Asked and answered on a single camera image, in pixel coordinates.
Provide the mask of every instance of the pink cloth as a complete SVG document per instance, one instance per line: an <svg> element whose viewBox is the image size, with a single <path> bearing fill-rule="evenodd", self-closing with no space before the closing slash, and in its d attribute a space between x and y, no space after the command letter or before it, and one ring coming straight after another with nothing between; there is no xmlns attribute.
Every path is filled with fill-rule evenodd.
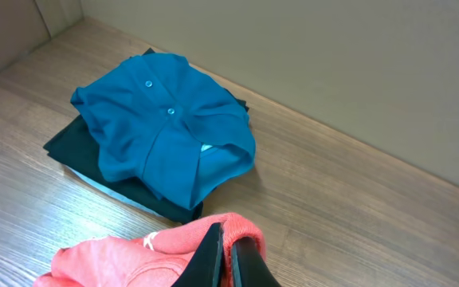
<svg viewBox="0 0 459 287"><path fill-rule="evenodd" d="M201 218L145 238L129 241L107 237L59 250L51 263L51 272L40 276L33 286L171 286L216 222L222 224L224 232L222 286L232 286L231 247L238 239L253 238L265 260L263 233L251 221L235 213Z"/></svg>

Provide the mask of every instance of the wood grain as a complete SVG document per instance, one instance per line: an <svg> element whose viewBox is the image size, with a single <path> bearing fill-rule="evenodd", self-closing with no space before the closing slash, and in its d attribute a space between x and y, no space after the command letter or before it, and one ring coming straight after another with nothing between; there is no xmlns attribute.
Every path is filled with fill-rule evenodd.
<svg viewBox="0 0 459 287"><path fill-rule="evenodd" d="M77 115L77 86L149 47L87 20L0 73L0 285L30 285L61 247L173 226L79 183L41 149ZM211 76L249 102L257 159L204 215L253 220L282 285L459 286L458 187Z"/></svg>

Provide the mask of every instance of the blue shirt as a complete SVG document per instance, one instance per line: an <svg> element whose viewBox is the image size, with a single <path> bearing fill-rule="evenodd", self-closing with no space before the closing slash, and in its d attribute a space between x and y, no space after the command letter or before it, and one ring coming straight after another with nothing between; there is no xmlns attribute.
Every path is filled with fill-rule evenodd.
<svg viewBox="0 0 459 287"><path fill-rule="evenodd" d="M192 209L253 166L245 109L211 77L170 53L135 56L71 100L100 145L107 181L140 178ZM212 148L202 152L202 145Z"/></svg>

